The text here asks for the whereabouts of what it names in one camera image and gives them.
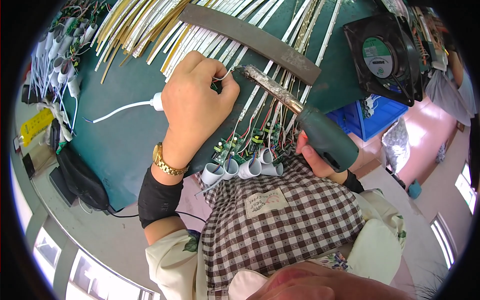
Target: metal spring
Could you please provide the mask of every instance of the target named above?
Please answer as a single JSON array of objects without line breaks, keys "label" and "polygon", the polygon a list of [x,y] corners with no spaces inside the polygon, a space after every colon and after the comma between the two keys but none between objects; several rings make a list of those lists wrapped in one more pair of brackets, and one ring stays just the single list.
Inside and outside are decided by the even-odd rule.
[{"label": "metal spring", "polygon": [[430,57],[430,54],[428,54],[427,50],[425,50],[425,47],[419,41],[419,37],[414,35],[413,42],[415,43],[415,47],[420,54],[420,58],[422,60],[427,60]]}]

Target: clear plastic bag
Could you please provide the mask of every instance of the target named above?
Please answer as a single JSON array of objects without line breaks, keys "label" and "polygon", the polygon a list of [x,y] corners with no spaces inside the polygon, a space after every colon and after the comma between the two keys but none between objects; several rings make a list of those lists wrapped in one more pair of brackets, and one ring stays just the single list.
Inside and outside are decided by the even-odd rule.
[{"label": "clear plastic bag", "polygon": [[382,137],[382,145],[393,173],[398,173],[410,158],[410,142],[405,120],[399,118]]}]

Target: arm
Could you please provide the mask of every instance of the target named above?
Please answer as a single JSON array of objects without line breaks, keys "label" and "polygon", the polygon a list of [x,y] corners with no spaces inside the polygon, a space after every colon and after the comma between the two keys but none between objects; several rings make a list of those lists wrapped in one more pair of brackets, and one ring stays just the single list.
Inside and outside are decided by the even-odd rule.
[{"label": "arm", "polygon": [[[188,165],[203,143],[232,111],[240,87],[231,74],[222,80],[222,93],[210,88],[212,77],[222,77],[225,66],[197,51],[188,53],[177,65],[162,91],[162,104],[168,130],[162,144],[162,157],[172,168]],[[155,164],[147,173],[138,197],[138,214],[150,245],[185,224],[175,212],[182,175],[165,173]]]},{"label": "arm", "polygon": [[349,170],[335,173],[332,167],[325,163],[324,160],[316,153],[315,149],[308,145],[307,142],[308,137],[305,132],[302,131],[299,134],[299,138],[297,140],[296,152],[298,154],[303,154],[303,157],[308,162],[308,164],[312,168],[313,173],[317,177],[327,177],[331,181],[335,181],[336,183],[347,187],[352,192],[360,193],[364,191],[360,181],[357,180],[355,174],[353,174]]},{"label": "arm", "polygon": [[453,78],[455,79],[458,87],[462,86],[463,82],[463,65],[460,61],[460,57],[455,51],[450,51],[448,55],[448,66],[452,70]]}]

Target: yellow label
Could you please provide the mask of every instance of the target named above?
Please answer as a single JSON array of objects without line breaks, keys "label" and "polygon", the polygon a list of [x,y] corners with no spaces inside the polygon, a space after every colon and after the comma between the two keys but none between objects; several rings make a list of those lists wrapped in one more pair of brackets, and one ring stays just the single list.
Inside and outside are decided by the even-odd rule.
[{"label": "yellow label", "polygon": [[33,118],[23,123],[20,128],[20,135],[23,137],[24,147],[27,147],[33,138],[45,130],[52,123],[53,119],[52,111],[44,108]]}]

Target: apron label patch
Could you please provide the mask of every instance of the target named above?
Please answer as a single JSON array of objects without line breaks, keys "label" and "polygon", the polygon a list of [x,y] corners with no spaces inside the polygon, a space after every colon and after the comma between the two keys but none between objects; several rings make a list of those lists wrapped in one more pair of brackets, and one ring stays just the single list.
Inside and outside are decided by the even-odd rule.
[{"label": "apron label patch", "polygon": [[255,193],[245,200],[247,218],[253,218],[274,209],[282,209],[288,206],[288,202],[280,188],[266,193]]}]

